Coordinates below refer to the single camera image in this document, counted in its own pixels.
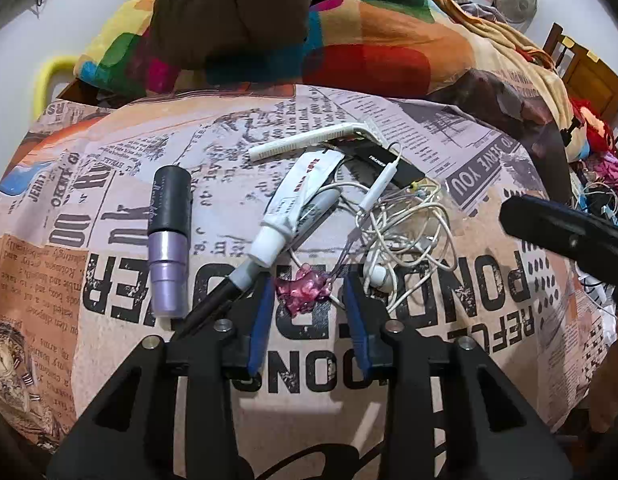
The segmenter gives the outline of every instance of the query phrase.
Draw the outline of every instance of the wooden chair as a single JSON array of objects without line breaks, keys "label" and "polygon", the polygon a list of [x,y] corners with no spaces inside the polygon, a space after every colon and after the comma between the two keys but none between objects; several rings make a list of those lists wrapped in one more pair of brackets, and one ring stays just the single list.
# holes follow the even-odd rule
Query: wooden chair
[{"label": "wooden chair", "polygon": [[[563,27],[554,23],[547,36],[543,50],[551,56],[560,45],[556,66],[560,67],[567,50],[574,56],[563,75],[567,93],[585,99],[608,124],[613,124],[618,115],[618,76],[592,51],[577,44],[563,34]],[[618,135],[614,143],[618,145]]]}]

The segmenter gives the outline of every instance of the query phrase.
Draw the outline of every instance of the black marker cap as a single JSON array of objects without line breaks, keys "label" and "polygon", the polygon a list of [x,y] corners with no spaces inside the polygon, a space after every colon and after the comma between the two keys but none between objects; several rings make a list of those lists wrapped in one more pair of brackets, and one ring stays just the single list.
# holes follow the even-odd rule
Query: black marker cap
[{"label": "black marker cap", "polygon": [[147,234],[191,232],[191,175],[179,166],[163,166],[153,176]]}]

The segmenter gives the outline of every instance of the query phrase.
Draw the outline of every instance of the purple and black cosmetic tube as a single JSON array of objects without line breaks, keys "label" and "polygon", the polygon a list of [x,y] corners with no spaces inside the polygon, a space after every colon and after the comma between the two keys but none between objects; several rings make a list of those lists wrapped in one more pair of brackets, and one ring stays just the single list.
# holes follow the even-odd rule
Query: purple and black cosmetic tube
[{"label": "purple and black cosmetic tube", "polygon": [[149,272],[155,317],[189,311],[187,275],[191,233],[191,175],[179,166],[155,172],[149,208]]}]

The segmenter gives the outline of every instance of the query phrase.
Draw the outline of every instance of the yellow tube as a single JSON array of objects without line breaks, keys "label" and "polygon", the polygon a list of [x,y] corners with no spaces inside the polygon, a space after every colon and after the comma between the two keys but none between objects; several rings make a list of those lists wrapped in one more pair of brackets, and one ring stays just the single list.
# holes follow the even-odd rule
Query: yellow tube
[{"label": "yellow tube", "polygon": [[38,120],[46,108],[46,94],[52,76],[57,72],[73,72],[73,67],[77,62],[78,56],[58,56],[42,65],[33,91],[32,114],[34,121]]}]

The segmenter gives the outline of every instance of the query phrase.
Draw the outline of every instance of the screw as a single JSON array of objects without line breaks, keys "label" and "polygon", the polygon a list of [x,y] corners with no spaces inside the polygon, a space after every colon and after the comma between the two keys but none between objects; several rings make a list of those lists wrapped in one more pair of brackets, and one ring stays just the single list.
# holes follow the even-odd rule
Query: screw
[{"label": "screw", "polygon": [[148,335],[142,340],[142,348],[153,350],[160,345],[160,338],[156,335]]},{"label": "screw", "polygon": [[214,323],[214,330],[216,332],[229,332],[233,328],[231,319],[219,319]]},{"label": "screw", "polygon": [[404,324],[397,319],[390,319],[385,323],[385,329],[392,334],[398,334],[404,330]]},{"label": "screw", "polygon": [[478,344],[473,337],[470,337],[468,335],[460,336],[458,339],[455,340],[455,342],[458,343],[458,346],[460,346],[460,348],[462,348],[463,350],[473,350]]}]

